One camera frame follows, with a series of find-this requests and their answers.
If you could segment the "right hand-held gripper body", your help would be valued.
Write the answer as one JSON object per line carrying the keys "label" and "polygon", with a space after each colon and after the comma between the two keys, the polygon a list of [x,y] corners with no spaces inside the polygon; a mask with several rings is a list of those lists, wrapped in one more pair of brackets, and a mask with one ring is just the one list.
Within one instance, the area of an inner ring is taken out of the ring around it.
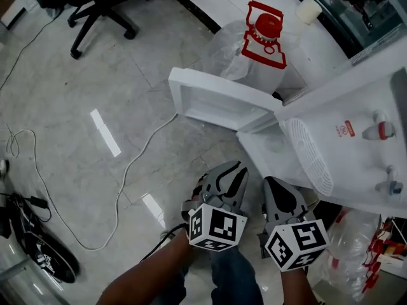
{"label": "right hand-held gripper body", "polygon": [[265,233],[263,248],[281,271],[311,265],[329,246],[323,221],[316,219],[295,189],[264,189]]}

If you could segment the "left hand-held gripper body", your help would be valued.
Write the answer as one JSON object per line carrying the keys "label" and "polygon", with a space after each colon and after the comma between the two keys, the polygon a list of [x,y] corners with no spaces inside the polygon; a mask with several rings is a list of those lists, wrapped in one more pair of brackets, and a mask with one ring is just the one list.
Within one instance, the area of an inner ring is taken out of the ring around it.
{"label": "left hand-held gripper body", "polygon": [[213,252],[237,246],[247,222],[241,204],[228,200],[228,190],[212,194],[210,185],[203,183],[199,200],[186,200],[181,207],[189,244]]}

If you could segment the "person's left hand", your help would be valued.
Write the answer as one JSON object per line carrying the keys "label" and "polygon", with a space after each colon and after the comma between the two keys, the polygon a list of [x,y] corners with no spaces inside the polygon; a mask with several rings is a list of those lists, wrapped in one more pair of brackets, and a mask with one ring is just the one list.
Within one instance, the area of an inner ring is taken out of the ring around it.
{"label": "person's left hand", "polygon": [[202,184],[204,181],[204,176],[200,177],[200,179],[197,182],[197,185],[195,186],[194,190],[193,190],[193,194],[191,197],[192,201],[198,201],[199,200],[199,195],[200,192],[202,191]]}

